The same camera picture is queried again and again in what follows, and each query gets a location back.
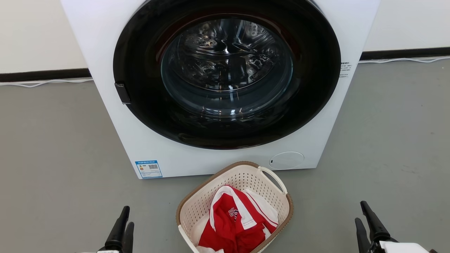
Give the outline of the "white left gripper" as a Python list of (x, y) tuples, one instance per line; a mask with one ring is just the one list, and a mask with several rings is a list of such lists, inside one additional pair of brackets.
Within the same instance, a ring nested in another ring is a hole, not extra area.
[(130, 207), (124, 206), (105, 242), (105, 250), (96, 253), (133, 253), (134, 222), (128, 223)]

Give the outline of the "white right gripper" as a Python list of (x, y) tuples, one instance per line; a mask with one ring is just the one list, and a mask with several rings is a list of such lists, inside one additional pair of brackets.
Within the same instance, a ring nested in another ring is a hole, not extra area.
[(360, 202), (361, 211), (369, 227), (369, 240), (365, 226), (360, 218), (355, 218), (356, 238), (359, 253), (438, 253), (434, 249), (427, 250), (418, 243), (392, 242), (391, 235), (384, 224), (370, 208), (366, 201)]

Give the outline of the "cream perforated laundry basket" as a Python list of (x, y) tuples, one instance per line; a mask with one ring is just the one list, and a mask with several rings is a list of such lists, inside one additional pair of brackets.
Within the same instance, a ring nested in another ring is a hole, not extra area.
[(201, 218), (209, 214), (213, 197), (218, 189), (226, 185), (259, 194), (278, 212), (278, 227), (275, 232), (251, 252), (262, 253), (291, 220), (294, 204), (280, 178), (270, 169), (254, 162), (235, 162), (188, 194), (180, 202), (176, 213), (180, 234), (192, 252), (199, 253), (193, 243), (193, 228)]

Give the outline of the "blue energy label sticker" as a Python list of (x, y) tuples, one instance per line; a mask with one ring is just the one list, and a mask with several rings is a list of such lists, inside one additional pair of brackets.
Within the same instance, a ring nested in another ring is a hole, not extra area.
[(141, 179), (162, 178), (162, 172), (157, 160), (135, 161)]

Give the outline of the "red and white shirt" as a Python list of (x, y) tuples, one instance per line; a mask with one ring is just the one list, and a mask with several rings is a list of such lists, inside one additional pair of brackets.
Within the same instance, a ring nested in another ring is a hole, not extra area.
[(199, 253), (251, 253), (277, 227), (278, 212), (262, 196), (226, 185), (194, 226), (193, 243)]

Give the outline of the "round white filter cover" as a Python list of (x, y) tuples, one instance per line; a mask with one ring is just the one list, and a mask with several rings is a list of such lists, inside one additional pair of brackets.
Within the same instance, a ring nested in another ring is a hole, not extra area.
[(269, 160), (269, 165), (274, 170), (297, 169), (304, 161), (304, 155), (298, 152), (288, 151), (276, 154)]

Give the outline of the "black round washer door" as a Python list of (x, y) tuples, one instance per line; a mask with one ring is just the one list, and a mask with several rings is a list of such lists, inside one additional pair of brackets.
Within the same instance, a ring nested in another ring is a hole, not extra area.
[[(252, 117), (213, 120), (184, 109), (167, 92), (162, 58), (189, 27), (216, 19), (261, 24), (290, 50), (294, 72), (286, 92)], [(115, 83), (144, 125), (172, 141), (233, 150), (293, 134), (325, 107), (336, 90), (344, 45), (330, 18), (312, 0), (146, 0), (126, 22), (114, 51)]]

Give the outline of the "black baseboard strip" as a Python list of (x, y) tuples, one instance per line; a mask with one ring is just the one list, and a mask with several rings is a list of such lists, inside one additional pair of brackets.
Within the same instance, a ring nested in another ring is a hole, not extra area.
[(361, 54), (360, 60), (384, 60), (400, 58), (426, 58), (450, 56), (450, 47), (436, 48), (410, 48), (404, 50), (379, 50), (365, 51)]
[(0, 73), (0, 82), (28, 82), (77, 78), (92, 78), (92, 76), (88, 68)]

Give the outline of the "white front-load washing machine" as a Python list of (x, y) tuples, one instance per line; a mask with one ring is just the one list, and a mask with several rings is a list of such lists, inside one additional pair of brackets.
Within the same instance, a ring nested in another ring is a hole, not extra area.
[(235, 162), (248, 161), (274, 170), (269, 160), (293, 151), (304, 155), (298, 169), (316, 168), (347, 94), (380, 0), (312, 0), (332, 21), (344, 45), (341, 62), (353, 66), (339, 78), (325, 107), (305, 126), (277, 141), (233, 150), (204, 149), (157, 134), (122, 104), (114, 86), (114, 51), (130, 16), (146, 0), (61, 0), (93, 81), (138, 176), (135, 161), (157, 160), (163, 178), (216, 174)]

